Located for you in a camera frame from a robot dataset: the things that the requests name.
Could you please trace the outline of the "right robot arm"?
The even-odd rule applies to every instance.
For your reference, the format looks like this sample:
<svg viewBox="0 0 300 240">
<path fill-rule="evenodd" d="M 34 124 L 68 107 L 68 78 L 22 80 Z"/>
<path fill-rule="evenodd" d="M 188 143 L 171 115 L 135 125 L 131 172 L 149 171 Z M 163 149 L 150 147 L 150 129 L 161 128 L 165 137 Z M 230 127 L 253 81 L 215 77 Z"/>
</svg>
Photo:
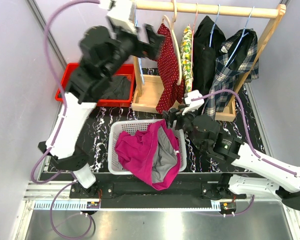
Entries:
<svg viewBox="0 0 300 240">
<path fill-rule="evenodd" d="M 163 112 L 167 126 L 183 130 L 197 150 L 219 163 L 247 169 L 259 178 L 223 173 L 217 184 L 218 195 L 270 196 L 300 211 L 300 167 L 255 150 L 236 136 L 229 135 L 220 124 L 196 111 L 183 113 L 172 108 Z"/>
</svg>

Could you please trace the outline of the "red polka dot skirt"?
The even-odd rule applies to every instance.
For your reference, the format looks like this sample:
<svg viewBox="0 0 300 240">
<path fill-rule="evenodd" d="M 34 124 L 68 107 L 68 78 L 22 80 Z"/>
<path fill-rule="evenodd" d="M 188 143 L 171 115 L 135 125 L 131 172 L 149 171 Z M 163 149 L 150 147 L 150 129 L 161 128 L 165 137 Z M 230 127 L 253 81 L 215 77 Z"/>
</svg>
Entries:
<svg viewBox="0 0 300 240">
<path fill-rule="evenodd" d="M 175 102 L 182 102 L 184 81 L 178 84 L 179 65 L 169 28 L 162 23 L 157 30 L 157 34 L 165 36 L 160 56 L 156 61 L 163 84 L 163 92 L 156 106 L 156 111 L 161 114 L 163 111 L 168 111 Z"/>
</svg>

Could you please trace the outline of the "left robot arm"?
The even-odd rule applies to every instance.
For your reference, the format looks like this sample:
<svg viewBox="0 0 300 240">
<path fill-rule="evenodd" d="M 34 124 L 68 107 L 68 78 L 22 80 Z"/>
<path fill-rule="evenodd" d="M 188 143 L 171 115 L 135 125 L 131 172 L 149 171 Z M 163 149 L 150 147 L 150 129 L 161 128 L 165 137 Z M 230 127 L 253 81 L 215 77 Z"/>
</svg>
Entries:
<svg viewBox="0 0 300 240">
<path fill-rule="evenodd" d="M 38 144 L 59 171 L 73 174 L 80 192 L 87 198 L 98 193 L 96 177 L 92 173 L 89 155 L 76 143 L 92 110 L 111 87 L 112 77 L 130 56 L 155 60 L 159 57 L 165 37 L 144 26 L 147 42 L 122 27 L 114 27 L 115 38 L 105 26 L 87 30 L 79 43 L 82 53 L 78 67 L 71 73 L 65 88 L 60 87 L 63 105 L 56 125 L 46 141 Z"/>
</svg>

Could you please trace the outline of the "magenta skirt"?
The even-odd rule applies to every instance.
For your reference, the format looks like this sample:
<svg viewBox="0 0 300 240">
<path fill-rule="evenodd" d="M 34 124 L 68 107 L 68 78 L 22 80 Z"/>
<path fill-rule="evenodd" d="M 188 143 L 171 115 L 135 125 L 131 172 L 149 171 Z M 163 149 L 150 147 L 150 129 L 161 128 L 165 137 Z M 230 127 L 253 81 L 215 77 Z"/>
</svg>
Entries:
<svg viewBox="0 0 300 240">
<path fill-rule="evenodd" d="M 114 150 L 125 170 L 157 191 L 168 189 L 181 167 L 179 141 L 165 120 L 134 135 L 123 131 Z"/>
</svg>

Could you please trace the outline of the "lemon print skirt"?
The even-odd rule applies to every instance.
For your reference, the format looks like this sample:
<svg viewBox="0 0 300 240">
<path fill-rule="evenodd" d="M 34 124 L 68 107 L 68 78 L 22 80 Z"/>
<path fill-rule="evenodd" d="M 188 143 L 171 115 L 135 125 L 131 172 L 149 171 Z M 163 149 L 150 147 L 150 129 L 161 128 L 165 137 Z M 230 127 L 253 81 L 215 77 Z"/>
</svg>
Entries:
<svg viewBox="0 0 300 240">
<path fill-rule="evenodd" d="M 184 81 L 185 93 L 191 92 L 193 87 L 192 49 L 193 49 L 193 32 L 190 25 L 188 25 L 183 31 L 182 41 L 180 44 L 181 70 L 182 70 L 182 79 Z"/>
</svg>

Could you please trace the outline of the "light blue wire hanger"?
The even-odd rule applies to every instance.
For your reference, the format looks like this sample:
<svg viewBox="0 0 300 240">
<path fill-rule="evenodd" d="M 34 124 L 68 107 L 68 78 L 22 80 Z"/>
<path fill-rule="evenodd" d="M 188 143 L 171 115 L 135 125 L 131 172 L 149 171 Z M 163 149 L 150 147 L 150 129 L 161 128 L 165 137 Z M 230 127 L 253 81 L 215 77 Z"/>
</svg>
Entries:
<svg viewBox="0 0 300 240">
<path fill-rule="evenodd" d="M 136 1 L 133 0 L 133 23 L 134 23 L 134 28 L 136 30 L 136 35 L 138 35 L 138 31 L 139 31 L 139 25 L 138 25 L 138 19 L 137 19 L 137 4 Z M 145 84 L 145 79 L 144 79 L 144 75 L 143 75 L 143 70 L 142 70 L 142 64 L 141 64 L 141 58 L 140 58 L 140 48 L 139 48 L 139 43 L 137 44 L 137 63 L 138 63 L 138 67 L 137 69 L 140 72 L 140 79 L 141 79 L 141 86 L 143 86 Z"/>
</svg>

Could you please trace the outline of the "pink wire hanger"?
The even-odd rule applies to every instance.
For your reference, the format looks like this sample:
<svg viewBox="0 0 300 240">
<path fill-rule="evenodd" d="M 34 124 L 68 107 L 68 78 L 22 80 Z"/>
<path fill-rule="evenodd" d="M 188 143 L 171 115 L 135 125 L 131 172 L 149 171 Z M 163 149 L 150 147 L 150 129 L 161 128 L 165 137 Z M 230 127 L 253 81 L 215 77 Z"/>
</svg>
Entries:
<svg viewBox="0 0 300 240">
<path fill-rule="evenodd" d="M 192 33 L 191 33 L 191 65 L 193 64 L 193 57 L 194 57 L 194 34 L 195 34 L 195 27 L 196 27 L 196 22 L 198 19 L 198 14 L 199 14 L 199 3 L 197 2 L 195 4 L 196 9 L 195 9 L 195 18 L 194 18 L 194 22 L 192 25 Z"/>
</svg>

